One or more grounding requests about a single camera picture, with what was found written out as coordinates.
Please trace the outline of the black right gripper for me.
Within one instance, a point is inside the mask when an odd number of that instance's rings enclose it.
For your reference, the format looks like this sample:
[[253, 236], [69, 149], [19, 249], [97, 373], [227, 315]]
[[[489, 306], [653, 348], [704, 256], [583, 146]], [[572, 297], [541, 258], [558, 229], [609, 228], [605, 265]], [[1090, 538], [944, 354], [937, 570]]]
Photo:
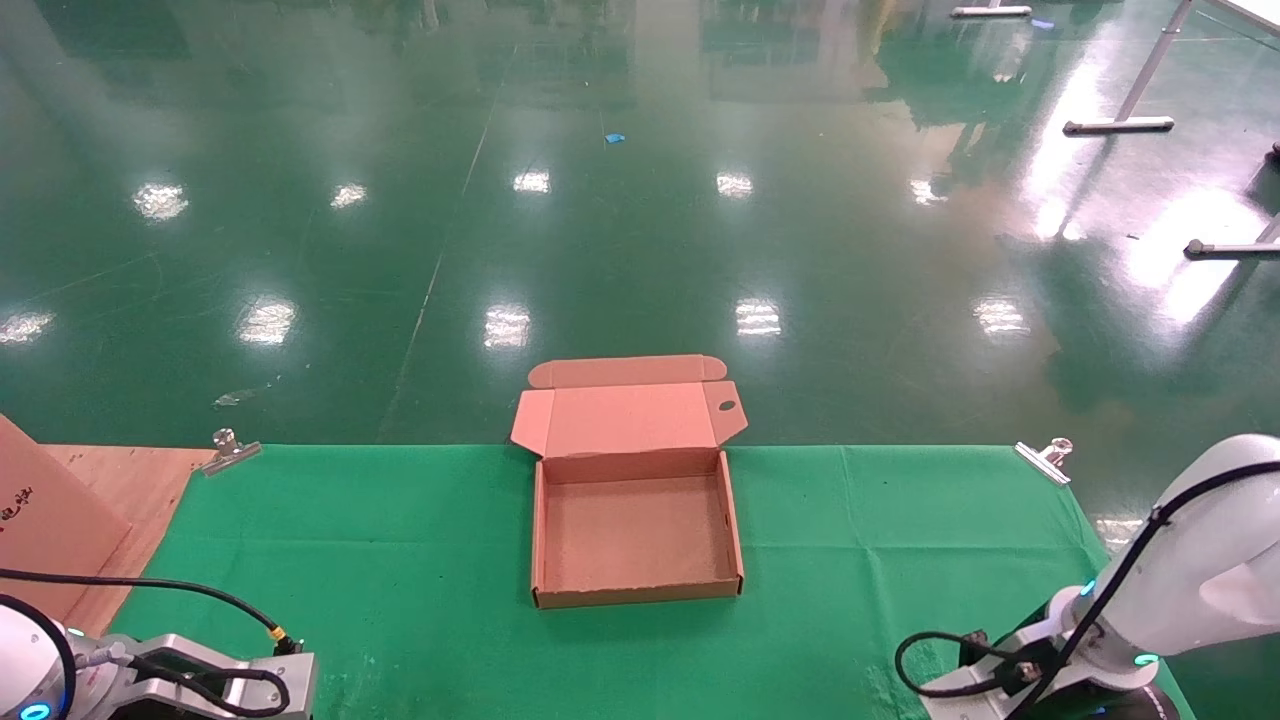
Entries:
[[1134, 673], [1103, 673], [1080, 651], [1055, 676], [1069, 612], [1033, 612], [991, 644], [984, 632], [960, 637], [961, 719], [1179, 719], [1155, 684], [1156, 661]]

